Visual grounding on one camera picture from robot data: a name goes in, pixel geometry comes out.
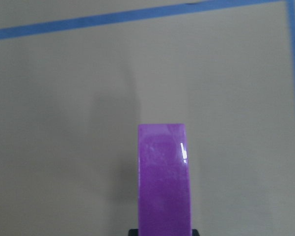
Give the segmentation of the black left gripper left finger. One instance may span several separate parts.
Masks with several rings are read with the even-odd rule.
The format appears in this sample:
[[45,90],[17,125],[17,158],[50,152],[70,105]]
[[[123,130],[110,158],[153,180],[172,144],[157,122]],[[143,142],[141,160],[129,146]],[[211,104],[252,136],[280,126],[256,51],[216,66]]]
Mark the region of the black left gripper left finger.
[[138,236],[138,229],[129,229],[128,236]]

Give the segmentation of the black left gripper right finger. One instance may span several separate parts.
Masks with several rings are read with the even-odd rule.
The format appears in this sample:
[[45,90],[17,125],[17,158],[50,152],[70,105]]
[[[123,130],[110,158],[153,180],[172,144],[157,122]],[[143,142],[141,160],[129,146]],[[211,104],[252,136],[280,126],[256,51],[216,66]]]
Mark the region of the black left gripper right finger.
[[200,233],[197,229],[192,229],[192,236],[200,236]]

